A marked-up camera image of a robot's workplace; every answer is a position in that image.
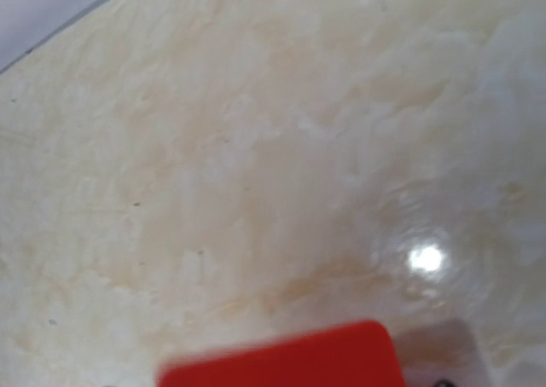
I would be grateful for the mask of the red cube adapter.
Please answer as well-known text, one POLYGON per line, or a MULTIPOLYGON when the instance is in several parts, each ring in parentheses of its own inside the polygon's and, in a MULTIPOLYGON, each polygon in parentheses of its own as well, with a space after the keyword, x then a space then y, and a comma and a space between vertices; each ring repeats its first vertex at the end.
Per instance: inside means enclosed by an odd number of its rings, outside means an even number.
POLYGON ((330 327, 259 347, 172 363, 158 386, 404 386, 390 334, 377 321, 330 327))

